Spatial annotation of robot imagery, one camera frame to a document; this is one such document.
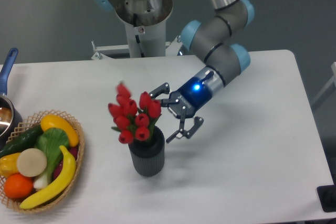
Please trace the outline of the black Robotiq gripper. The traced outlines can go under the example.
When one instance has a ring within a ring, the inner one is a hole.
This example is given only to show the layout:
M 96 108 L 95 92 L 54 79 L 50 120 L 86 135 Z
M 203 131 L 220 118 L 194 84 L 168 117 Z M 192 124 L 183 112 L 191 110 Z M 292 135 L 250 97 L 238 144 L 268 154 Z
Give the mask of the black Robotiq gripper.
M 166 139 L 166 143 L 172 142 L 175 138 L 181 139 L 185 137 L 190 139 L 202 126 L 204 120 L 196 116 L 193 126 L 189 130 L 185 130 L 186 118 L 192 118 L 212 98 L 210 89 L 205 84 L 202 84 L 201 79 L 198 77 L 192 77 L 178 90 L 172 93 L 170 91 L 170 85 L 165 82 L 149 93 L 152 100 L 156 100 L 162 94 L 170 94 L 169 98 L 160 99 L 159 102 L 161 106 L 168 106 L 168 110 L 177 119 L 180 119 L 178 129 Z

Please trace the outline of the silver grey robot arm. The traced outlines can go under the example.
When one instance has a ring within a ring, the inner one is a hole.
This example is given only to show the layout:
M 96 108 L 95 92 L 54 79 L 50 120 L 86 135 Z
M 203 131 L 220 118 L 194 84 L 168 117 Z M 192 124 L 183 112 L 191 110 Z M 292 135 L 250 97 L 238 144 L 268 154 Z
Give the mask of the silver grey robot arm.
M 166 21 L 172 0 L 94 0 L 103 10 L 115 11 L 124 23 L 129 55 L 132 58 L 165 56 Z M 211 0 L 215 16 L 206 23 L 193 20 L 180 33 L 183 46 L 200 59 L 205 67 L 176 91 L 163 84 L 152 97 L 165 93 L 161 104 L 180 121 L 172 138 L 190 138 L 203 119 L 195 113 L 220 89 L 250 65 L 250 55 L 241 45 L 226 46 L 224 41 L 248 26 L 255 10 L 248 0 Z

